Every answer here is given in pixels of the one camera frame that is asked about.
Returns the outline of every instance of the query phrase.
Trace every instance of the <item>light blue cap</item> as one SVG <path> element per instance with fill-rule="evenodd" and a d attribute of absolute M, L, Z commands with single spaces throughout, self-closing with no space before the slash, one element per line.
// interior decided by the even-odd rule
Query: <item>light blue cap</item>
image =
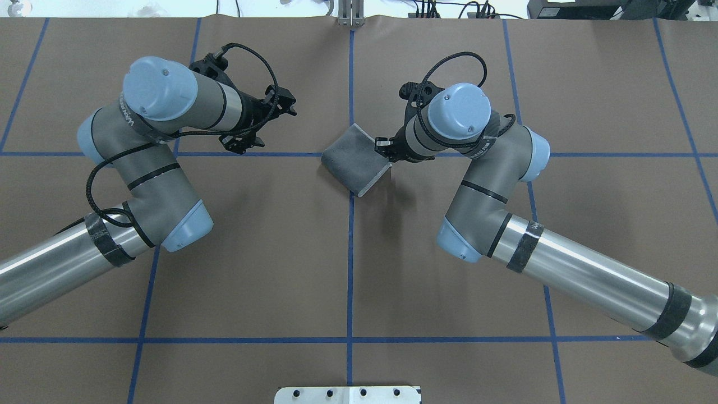
<path fill-rule="evenodd" d="M 429 123 L 443 137 L 466 140 L 481 133 L 491 116 L 484 91 L 471 83 L 457 83 L 429 103 Z"/>
<path fill-rule="evenodd" d="M 481 254 L 456 231 L 446 216 L 437 235 L 437 244 L 444 251 L 464 261 L 477 262 L 481 258 Z"/>
<path fill-rule="evenodd" d="M 531 129 L 527 129 L 531 133 L 531 162 L 528 164 L 526 174 L 520 179 L 520 181 L 524 183 L 537 179 L 541 171 L 543 171 L 549 163 L 549 158 L 551 158 L 551 145 L 549 141 Z"/>
<path fill-rule="evenodd" d="M 96 109 L 78 128 L 78 145 L 80 145 L 80 150 L 83 151 L 86 157 L 89 157 L 95 164 L 100 164 L 105 159 L 102 158 L 100 152 L 97 151 L 95 141 L 92 140 L 92 121 L 97 111 L 100 111 L 100 109 Z"/>
<path fill-rule="evenodd" d="M 200 199 L 164 239 L 162 245 L 167 251 L 175 252 L 206 236 L 212 226 L 214 222 Z"/>
<path fill-rule="evenodd" d="M 130 66 L 122 91 L 132 111 L 154 121 L 169 121 L 195 103 L 197 79 L 180 63 L 145 56 Z"/>

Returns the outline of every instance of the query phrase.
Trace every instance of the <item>white bracket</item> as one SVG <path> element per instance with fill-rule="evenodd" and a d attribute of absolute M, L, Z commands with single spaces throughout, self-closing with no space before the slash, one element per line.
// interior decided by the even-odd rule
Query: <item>white bracket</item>
<path fill-rule="evenodd" d="M 274 404 L 421 404 L 421 387 L 285 387 Z"/>
<path fill-rule="evenodd" d="M 337 0 L 337 23 L 346 27 L 364 25 L 364 0 Z"/>

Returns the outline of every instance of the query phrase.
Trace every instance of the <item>gray cloth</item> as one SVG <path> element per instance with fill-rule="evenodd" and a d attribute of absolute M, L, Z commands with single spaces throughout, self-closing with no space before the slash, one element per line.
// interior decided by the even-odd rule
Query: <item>gray cloth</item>
<path fill-rule="evenodd" d="M 388 159 L 374 151 L 374 139 L 357 124 L 322 153 L 322 164 L 358 197 L 391 167 Z"/>

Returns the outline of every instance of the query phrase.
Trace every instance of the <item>robotic arm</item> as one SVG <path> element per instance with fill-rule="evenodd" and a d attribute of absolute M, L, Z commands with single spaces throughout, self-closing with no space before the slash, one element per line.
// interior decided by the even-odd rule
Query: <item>robotic arm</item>
<path fill-rule="evenodd" d="M 259 57 L 274 81 L 264 99 L 239 91 L 224 73 L 224 54 L 241 47 Z M 264 146 L 256 136 L 267 121 L 296 115 L 296 100 L 278 86 L 269 64 L 253 50 L 228 44 L 190 65 L 154 56 L 135 61 L 117 101 L 88 117 L 78 130 L 83 153 L 98 166 L 88 179 L 93 213 L 36 247 L 0 263 L 0 327 L 157 245 L 174 252 L 213 226 L 202 199 L 168 142 L 188 134 L 218 135 L 231 152 Z M 183 132 L 183 127 L 211 132 Z M 92 179 L 117 169 L 132 198 L 100 210 Z"/>
<path fill-rule="evenodd" d="M 439 246 L 468 262 L 493 258 L 718 376 L 718 297 L 692 295 L 507 212 L 516 184 L 535 180 L 546 167 L 549 143 L 514 124 L 513 116 L 493 111 L 479 86 L 458 83 L 444 90 L 428 76 L 402 86 L 405 125 L 391 139 L 377 138 L 375 150 L 392 162 L 420 162 L 452 147 L 473 160 L 444 217 Z"/>

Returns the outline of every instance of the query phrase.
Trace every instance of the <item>label sticker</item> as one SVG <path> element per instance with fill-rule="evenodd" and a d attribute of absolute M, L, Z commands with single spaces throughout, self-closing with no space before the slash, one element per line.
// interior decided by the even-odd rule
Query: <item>label sticker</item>
<path fill-rule="evenodd" d="M 555 17 L 559 14 L 559 10 L 559 7 L 546 7 L 541 9 L 541 12 L 538 13 L 538 17 Z"/>

